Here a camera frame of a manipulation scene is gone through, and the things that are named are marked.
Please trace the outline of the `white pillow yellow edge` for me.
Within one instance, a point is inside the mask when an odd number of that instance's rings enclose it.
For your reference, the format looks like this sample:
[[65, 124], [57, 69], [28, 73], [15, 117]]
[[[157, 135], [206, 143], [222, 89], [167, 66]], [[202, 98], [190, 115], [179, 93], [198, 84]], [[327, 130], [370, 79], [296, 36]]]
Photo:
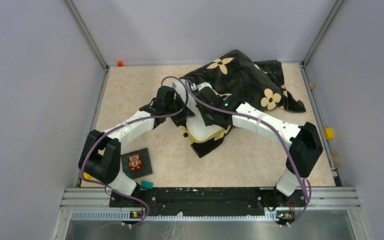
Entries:
[[[186, 95], [189, 96], [189, 93], [180, 83], [173, 81], [168, 86], [174, 88], [182, 100], [186, 99]], [[189, 116], [186, 120], [181, 120], [175, 123], [175, 125], [182, 133], [187, 133], [187, 138], [192, 143], [204, 143], [211, 139], [216, 141], [224, 137], [227, 131], [221, 126], [215, 124], [210, 126], [205, 125], [204, 119], [197, 108], [197, 102], [192, 96], [189, 96], [186, 107], [194, 113], [194, 116]]]

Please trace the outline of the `black floral pillowcase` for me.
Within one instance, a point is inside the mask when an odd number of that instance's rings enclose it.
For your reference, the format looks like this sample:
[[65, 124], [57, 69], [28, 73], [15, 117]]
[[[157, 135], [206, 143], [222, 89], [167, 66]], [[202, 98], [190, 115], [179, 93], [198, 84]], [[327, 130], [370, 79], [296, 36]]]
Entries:
[[[285, 87], [282, 64], [278, 60], [252, 61], [240, 50], [231, 50], [221, 57], [181, 76], [199, 85], [204, 82], [220, 96], [233, 95], [242, 102], [266, 112], [281, 108], [290, 113], [304, 113], [306, 107], [296, 100]], [[190, 141], [190, 146], [199, 158], [219, 147], [232, 130], [225, 127], [226, 134], [218, 140], [203, 143]]]

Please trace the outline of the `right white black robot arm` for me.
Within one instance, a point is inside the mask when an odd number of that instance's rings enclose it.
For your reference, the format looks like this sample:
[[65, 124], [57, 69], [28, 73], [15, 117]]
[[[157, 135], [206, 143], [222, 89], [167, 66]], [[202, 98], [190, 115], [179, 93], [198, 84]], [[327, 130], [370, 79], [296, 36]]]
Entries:
[[187, 82], [186, 85], [206, 126], [246, 129], [284, 149], [287, 156], [285, 170], [273, 192], [273, 200], [277, 205], [287, 206], [293, 200], [293, 192], [297, 187], [302, 188], [305, 197], [309, 196], [304, 179], [309, 177], [324, 151], [314, 124], [289, 123], [258, 110], [248, 102], [239, 101], [232, 95], [222, 98], [207, 82], [199, 85]]

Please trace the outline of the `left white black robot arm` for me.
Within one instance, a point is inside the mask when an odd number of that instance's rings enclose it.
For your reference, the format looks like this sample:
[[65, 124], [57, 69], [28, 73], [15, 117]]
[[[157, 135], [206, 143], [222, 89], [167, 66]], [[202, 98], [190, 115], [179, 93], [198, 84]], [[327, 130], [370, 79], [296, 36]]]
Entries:
[[139, 185], [123, 170], [122, 147], [154, 130], [167, 118], [185, 117], [190, 100], [186, 90], [184, 85], [178, 88], [162, 85], [156, 97], [127, 120], [106, 131], [90, 131], [78, 162], [81, 172], [92, 176], [95, 183], [118, 192], [127, 206], [136, 206], [141, 198]]

